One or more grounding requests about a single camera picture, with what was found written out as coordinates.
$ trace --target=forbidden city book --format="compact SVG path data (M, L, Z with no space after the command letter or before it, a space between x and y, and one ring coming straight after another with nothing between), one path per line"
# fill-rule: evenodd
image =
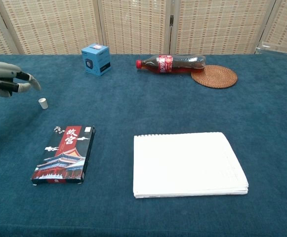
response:
M94 134L94 126L55 127L31 177L33 184L82 183Z

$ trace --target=blue cardboard box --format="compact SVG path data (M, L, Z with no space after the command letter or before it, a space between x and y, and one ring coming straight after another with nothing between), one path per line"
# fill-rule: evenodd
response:
M82 49L82 58L88 73L100 76L111 68L109 48L107 46L93 43Z

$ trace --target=coca-cola bottle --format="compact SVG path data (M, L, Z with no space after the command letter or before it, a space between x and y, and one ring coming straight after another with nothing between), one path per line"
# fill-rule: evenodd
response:
M155 55L147 60L137 60L138 69L148 69L154 73L185 73L202 71L206 65L203 55Z

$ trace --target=woven coaster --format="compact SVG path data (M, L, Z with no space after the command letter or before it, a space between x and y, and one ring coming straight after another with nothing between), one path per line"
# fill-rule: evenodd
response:
M201 85L211 88L227 88L233 86L238 76L229 68L207 65L201 72L192 72L192 78Z

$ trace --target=white notebook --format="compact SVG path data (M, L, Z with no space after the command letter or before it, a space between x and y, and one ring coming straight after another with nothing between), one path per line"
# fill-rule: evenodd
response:
M134 136L136 198L247 194L247 188L221 132Z

